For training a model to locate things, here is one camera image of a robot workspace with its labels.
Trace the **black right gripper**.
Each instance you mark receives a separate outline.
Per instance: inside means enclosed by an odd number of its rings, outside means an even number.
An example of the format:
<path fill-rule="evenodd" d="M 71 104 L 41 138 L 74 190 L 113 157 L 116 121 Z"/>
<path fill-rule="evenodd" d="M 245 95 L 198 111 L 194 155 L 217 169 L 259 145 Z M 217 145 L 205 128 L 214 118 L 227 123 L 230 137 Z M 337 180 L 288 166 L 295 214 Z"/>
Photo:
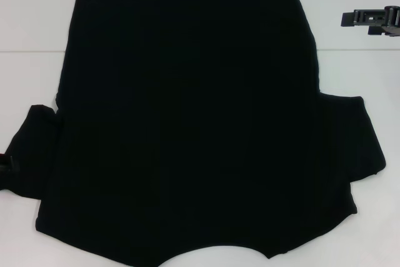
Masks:
<path fill-rule="evenodd" d="M 384 9 L 356 9 L 343 13 L 341 27 L 369 26 L 368 35 L 399 37 L 399 6 Z"/>

